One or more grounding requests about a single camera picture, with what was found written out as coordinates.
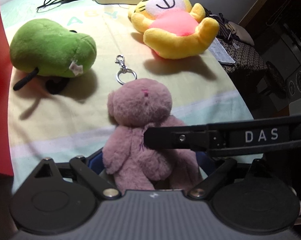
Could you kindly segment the operator hand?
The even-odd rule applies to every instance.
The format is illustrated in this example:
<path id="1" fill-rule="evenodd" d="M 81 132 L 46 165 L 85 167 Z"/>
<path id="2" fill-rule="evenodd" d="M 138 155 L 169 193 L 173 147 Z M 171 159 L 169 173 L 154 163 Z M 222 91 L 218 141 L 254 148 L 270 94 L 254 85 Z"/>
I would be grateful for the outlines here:
<path id="1" fill-rule="evenodd" d="M 292 187 L 290 189 L 291 189 L 291 191 L 293 192 L 294 195 L 297 195 L 295 189 L 293 189 Z M 300 211 L 299 211 L 298 215 L 300 216 L 301 215 L 301 201 L 299 201 L 299 206 L 300 206 Z"/>

